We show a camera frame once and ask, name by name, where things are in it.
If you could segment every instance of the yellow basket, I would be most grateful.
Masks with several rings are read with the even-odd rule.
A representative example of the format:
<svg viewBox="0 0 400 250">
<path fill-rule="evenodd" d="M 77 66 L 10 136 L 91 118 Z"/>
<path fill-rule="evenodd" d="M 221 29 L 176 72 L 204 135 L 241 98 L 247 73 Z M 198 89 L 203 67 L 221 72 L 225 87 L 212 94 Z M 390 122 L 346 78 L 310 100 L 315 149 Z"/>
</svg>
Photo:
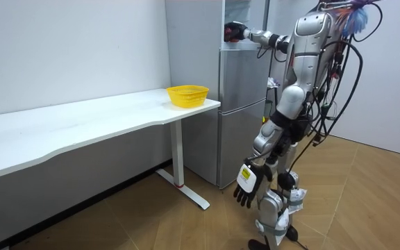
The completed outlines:
<svg viewBox="0 0 400 250">
<path fill-rule="evenodd" d="M 184 85 L 166 89 L 171 102 L 178 107 L 193 108 L 205 102 L 209 89 L 207 87 Z"/>
</svg>

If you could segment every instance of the refrigerator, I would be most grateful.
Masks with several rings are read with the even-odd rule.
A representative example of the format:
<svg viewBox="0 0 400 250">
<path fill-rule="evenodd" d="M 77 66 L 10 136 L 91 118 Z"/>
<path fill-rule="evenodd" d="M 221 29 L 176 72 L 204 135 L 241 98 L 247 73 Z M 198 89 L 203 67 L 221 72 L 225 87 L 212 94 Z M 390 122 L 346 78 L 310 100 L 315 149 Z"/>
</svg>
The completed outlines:
<svg viewBox="0 0 400 250">
<path fill-rule="evenodd" d="M 261 29 L 264 7 L 262 0 L 166 1 L 172 85 L 205 86 L 208 98 L 222 103 L 182 120 L 183 162 L 219 188 L 232 183 L 252 155 L 271 66 L 271 53 L 258 58 L 259 47 L 251 41 L 222 42 L 223 25 L 241 17 L 236 21 Z M 258 19 L 250 18 L 254 12 Z"/>
</svg>

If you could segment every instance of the white table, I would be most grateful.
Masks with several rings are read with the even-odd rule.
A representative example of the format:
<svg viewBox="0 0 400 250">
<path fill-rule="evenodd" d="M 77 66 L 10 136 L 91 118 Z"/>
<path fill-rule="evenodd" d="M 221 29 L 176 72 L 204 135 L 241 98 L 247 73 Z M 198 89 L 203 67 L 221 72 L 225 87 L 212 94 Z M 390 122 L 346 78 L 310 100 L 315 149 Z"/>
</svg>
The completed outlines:
<svg viewBox="0 0 400 250">
<path fill-rule="evenodd" d="M 220 106 L 172 105 L 164 89 L 78 101 L 0 115 L 0 176 L 32 167 L 66 151 L 148 126 L 171 123 L 174 177 L 157 172 L 203 209 L 209 203 L 184 186 L 181 119 Z"/>
</svg>

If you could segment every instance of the table foot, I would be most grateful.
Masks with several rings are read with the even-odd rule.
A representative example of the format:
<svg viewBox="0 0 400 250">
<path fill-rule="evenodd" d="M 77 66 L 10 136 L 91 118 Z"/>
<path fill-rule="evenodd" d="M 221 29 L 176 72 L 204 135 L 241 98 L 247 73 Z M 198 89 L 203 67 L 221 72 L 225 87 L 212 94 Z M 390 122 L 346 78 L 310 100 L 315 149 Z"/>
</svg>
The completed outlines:
<svg viewBox="0 0 400 250">
<path fill-rule="evenodd" d="M 169 181 L 172 185 L 174 185 L 174 187 L 180 190 L 183 194 L 186 194 L 186 196 L 189 197 L 191 200 L 193 200 L 193 202 L 197 203 L 197 205 L 199 205 L 201 209 L 206 210 L 207 208 L 209 208 L 209 202 L 207 202 L 205 199 L 199 196 L 196 192 L 192 191 L 190 188 L 186 187 L 186 185 L 177 187 L 174 184 L 174 177 L 170 175 L 168 172 L 166 172 L 163 169 L 159 169 L 156 172 L 157 174 L 160 174 L 163 178 L 165 178 L 166 181 Z"/>
</svg>

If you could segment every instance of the wooden floor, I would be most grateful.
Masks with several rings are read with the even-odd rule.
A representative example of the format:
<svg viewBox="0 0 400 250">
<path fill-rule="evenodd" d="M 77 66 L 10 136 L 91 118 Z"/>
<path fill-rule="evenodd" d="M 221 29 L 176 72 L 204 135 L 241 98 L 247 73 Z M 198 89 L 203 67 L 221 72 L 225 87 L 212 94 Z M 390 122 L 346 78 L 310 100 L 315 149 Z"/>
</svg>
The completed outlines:
<svg viewBox="0 0 400 250">
<path fill-rule="evenodd" d="M 310 250 L 400 249 L 400 154 L 330 137 L 294 170 L 308 190 L 294 225 Z M 262 239 L 235 184 L 220 191 L 188 170 L 185 182 L 209 209 L 154 174 L 12 249 L 241 250 Z M 301 248 L 284 240 L 280 249 Z"/>
</svg>

